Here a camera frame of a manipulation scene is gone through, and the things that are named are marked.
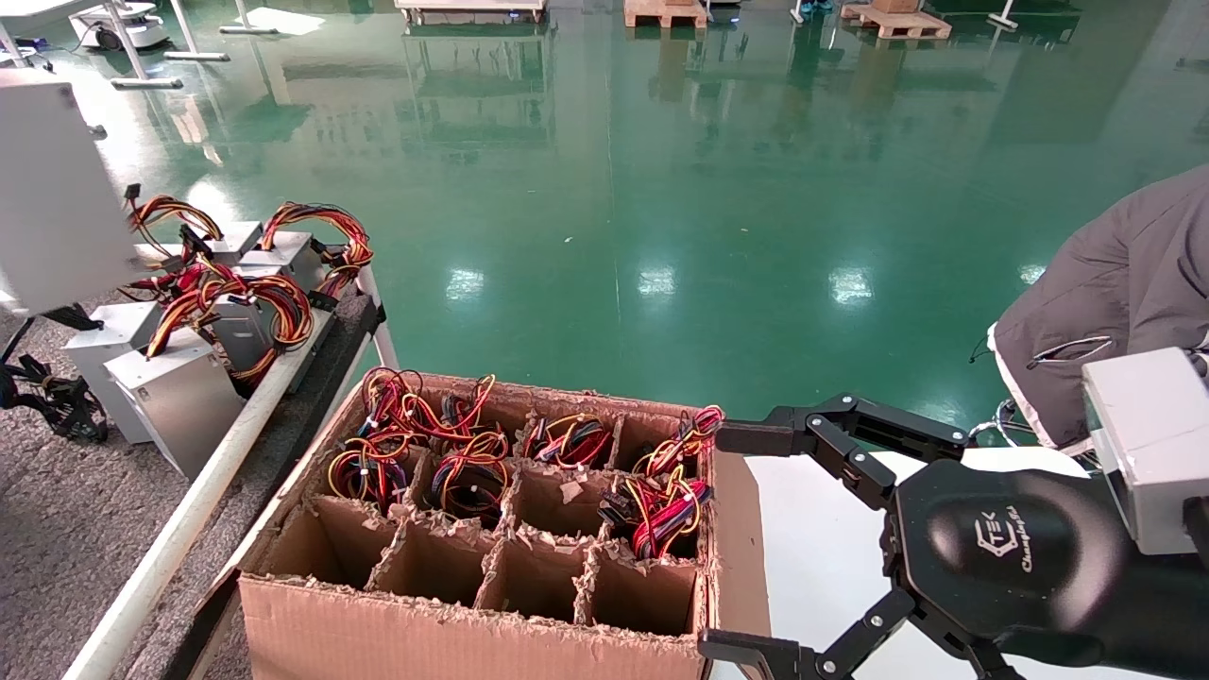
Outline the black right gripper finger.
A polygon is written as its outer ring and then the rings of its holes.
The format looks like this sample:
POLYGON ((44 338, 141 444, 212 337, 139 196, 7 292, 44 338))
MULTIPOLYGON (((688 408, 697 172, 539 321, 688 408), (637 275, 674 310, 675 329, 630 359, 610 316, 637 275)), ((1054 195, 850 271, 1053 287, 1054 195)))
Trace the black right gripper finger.
POLYGON ((812 407, 776 407, 760 421, 729 417, 716 443, 722 451, 744 456, 812 459, 864 506, 884 511, 897 478, 864 445, 924 463, 960 461, 970 436, 931 417, 837 394, 812 407))
POLYGON ((1024 586, 891 586, 863 617, 817 653, 788 638, 705 629, 700 655, 748 665, 764 679, 850 679, 904 622, 929 640, 971 663, 979 679, 1018 679, 1002 657, 1025 655, 1016 633, 1025 629, 1024 586))

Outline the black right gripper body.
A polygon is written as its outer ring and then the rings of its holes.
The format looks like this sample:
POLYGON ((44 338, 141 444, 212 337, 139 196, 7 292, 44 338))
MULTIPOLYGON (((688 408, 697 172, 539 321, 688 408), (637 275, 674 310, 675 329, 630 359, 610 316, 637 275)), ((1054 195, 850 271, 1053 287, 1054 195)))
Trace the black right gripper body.
POLYGON ((1139 551, 1104 482, 933 462, 890 495, 883 546, 947 655, 1207 676, 1207 567, 1139 551))

